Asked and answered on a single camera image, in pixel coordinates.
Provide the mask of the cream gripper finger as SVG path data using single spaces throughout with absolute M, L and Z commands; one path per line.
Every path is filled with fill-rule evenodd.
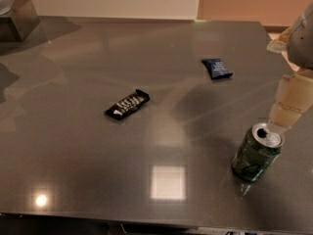
M 286 51 L 290 34 L 291 34 L 291 29 L 288 27 L 283 32 L 281 32 L 277 37 L 271 40 L 268 43 L 266 49 L 273 53 L 282 53 Z
M 301 68 L 280 80 L 269 115 L 269 129 L 286 132 L 313 105 L 313 70 Z

